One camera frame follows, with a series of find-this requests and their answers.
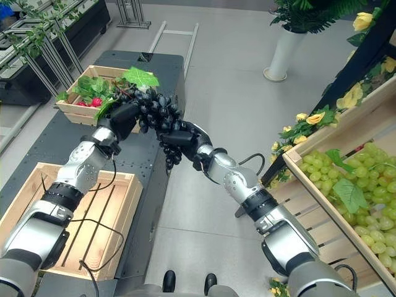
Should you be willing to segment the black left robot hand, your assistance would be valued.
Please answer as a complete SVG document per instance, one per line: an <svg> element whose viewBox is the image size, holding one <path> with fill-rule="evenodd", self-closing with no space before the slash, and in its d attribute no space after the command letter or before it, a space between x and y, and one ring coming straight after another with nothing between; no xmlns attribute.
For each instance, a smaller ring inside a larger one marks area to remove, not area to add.
<svg viewBox="0 0 396 297"><path fill-rule="evenodd" d="M137 102L112 105L99 117L97 128L105 127L114 133L118 142L124 141L135 127L139 115Z"/></svg>

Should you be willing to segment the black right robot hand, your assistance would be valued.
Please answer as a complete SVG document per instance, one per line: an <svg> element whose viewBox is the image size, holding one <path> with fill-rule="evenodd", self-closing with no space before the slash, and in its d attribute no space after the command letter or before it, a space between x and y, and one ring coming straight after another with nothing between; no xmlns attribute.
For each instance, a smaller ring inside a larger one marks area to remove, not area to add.
<svg viewBox="0 0 396 297"><path fill-rule="evenodd" d="M163 148L181 153L189 161L195 159L201 146L212 145L208 134L189 121L177 120L171 129L160 129L156 134Z"/></svg>

